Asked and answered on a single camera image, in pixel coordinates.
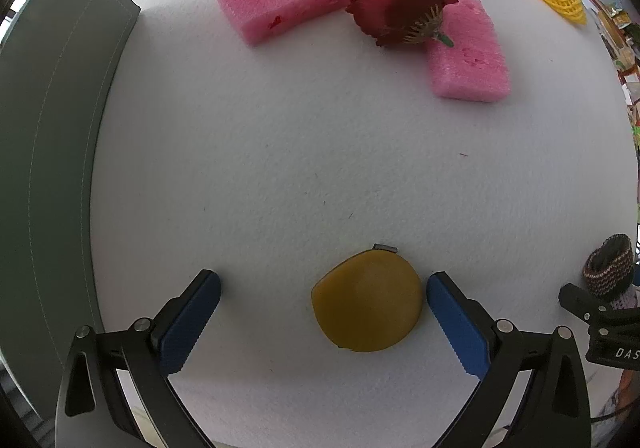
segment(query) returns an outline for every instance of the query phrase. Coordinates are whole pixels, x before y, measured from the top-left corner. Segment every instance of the brown knitted item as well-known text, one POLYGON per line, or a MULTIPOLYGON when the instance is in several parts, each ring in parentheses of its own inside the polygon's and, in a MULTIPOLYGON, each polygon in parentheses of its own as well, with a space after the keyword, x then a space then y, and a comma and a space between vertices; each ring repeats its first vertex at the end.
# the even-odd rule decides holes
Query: brown knitted item
POLYGON ((607 302, 619 298, 631 284, 633 263, 629 237, 625 234, 612 235, 589 255, 582 268, 589 292, 607 302))

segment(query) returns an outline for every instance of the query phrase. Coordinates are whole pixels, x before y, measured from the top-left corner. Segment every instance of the green fabric panel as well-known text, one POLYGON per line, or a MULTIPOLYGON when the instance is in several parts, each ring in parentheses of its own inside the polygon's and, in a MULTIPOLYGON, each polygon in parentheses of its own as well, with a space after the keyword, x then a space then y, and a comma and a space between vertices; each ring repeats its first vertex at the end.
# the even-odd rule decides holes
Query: green fabric panel
POLYGON ((74 331, 102 331, 92 167, 139 12, 131 0, 29 0, 0 52, 0 349, 45 418, 55 414, 74 331))

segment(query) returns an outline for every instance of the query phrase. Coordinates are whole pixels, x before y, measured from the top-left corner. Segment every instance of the black cable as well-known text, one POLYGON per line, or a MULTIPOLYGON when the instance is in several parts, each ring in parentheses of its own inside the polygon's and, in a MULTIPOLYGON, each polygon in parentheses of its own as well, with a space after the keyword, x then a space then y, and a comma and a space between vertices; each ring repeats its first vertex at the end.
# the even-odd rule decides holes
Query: black cable
POLYGON ((636 404, 639 404, 639 403, 640 403, 640 396, 638 396, 632 402, 627 403, 625 406, 623 406, 619 410, 616 410, 615 412, 611 412, 610 414, 606 414, 606 415, 601 415, 599 417, 592 417, 591 418, 591 424, 599 423, 601 421, 606 421, 607 419, 611 419, 612 417, 616 417, 617 415, 628 411, 630 408, 632 408, 633 406, 635 406, 636 404))

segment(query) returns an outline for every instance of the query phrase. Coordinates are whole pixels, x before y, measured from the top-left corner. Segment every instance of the white table surface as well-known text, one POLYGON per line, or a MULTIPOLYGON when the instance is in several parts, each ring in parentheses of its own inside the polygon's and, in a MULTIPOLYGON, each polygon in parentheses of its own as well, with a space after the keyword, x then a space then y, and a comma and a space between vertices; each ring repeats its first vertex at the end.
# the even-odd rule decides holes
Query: white table surface
POLYGON ((134 1, 92 184, 100 311, 125 328, 199 269, 222 276, 172 378, 212 439, 436 441, 477 380, 428 307, 402 342, 368 354, 336 348, 312 312, 317 280, 374 242, 423 278, 448 271, 520 329, 573 327, 584 350, 558 289, 636 222, 624 98, 592 22, 572 26, 540 0, 482 0, 513 92, 478 104, 435 97, 421 50, 380 50, 344 12, 251 49, 215 0, 134 1))

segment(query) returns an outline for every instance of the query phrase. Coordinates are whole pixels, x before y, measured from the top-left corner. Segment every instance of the striped knit fabric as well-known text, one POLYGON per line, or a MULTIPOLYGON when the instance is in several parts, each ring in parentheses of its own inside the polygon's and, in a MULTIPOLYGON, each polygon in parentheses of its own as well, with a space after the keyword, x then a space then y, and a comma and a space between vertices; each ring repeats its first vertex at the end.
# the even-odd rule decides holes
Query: striped knit fabric
POLYGON ((589 292, 614 308, 634 307, 635 292, 630 291, 633 279, 634 253, 631 240, 625 234, 609 237, 589 255, 582 276, 589 292))

